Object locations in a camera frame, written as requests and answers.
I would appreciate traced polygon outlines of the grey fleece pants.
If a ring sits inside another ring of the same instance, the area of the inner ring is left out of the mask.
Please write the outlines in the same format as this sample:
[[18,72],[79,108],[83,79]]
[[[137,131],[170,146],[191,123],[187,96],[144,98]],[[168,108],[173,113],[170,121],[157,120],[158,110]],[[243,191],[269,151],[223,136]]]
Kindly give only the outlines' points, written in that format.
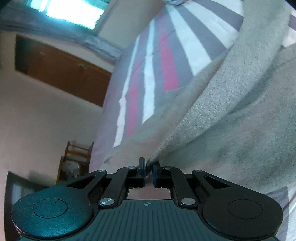
[[292,10],[286,1],[245,1],[243,10],[231,48],[171,91],[104,158],[108,171],[144,157],[261,193],[295,182],[295,45],[281,46]]

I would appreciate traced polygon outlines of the small wooden chair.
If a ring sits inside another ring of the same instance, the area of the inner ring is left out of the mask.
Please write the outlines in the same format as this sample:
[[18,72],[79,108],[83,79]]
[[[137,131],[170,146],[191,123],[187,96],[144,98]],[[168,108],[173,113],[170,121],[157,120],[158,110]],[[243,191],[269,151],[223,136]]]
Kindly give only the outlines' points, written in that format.
[[82,177],[89,173],[89,164],[94,142],[89,147],[78,146],[75,141],[67,142],[60,159],[56,184]]

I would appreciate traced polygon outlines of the brown wooden door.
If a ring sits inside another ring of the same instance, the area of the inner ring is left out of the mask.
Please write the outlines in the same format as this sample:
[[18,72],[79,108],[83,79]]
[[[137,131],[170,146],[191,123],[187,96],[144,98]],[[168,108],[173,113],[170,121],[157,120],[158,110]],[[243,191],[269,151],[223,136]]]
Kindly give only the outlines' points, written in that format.
[[15,70],[103,106],[111,73],[60,49],[16,35]]

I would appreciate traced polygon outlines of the striped pink grey bed sheet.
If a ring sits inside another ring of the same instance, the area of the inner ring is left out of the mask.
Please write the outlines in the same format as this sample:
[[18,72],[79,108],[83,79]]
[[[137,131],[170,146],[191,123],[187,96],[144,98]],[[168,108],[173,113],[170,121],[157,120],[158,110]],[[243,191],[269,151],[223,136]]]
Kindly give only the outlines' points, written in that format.
[[[229,50],[239,36],[245,1],[185,1],[166,5],[116,63],[103,104],[90,171],[165,105],[171,91],[187,86]],[[281,46],[295,45],[295,8]],[[284,210],[280,240],[295,240],[295,182],[267,193]]]

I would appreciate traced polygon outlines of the green window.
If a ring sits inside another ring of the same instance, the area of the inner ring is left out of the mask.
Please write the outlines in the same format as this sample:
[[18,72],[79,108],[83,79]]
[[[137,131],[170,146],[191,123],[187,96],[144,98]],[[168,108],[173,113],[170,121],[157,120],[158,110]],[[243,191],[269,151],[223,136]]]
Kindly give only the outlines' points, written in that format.
[[25,5],[51,18],[93,30],[110,0],[32,0]]

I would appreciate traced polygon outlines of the grey blue left curtain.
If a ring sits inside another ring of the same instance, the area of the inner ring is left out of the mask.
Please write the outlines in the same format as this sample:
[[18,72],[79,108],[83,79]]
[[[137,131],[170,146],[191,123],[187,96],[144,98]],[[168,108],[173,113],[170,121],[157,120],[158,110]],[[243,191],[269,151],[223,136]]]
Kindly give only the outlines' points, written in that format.
[[14,1],[1,1],[1,30],[78,44],[111,63],[115,63],[122,54],[119,47],[94,36],[79,25],[52,19],[36,9]]

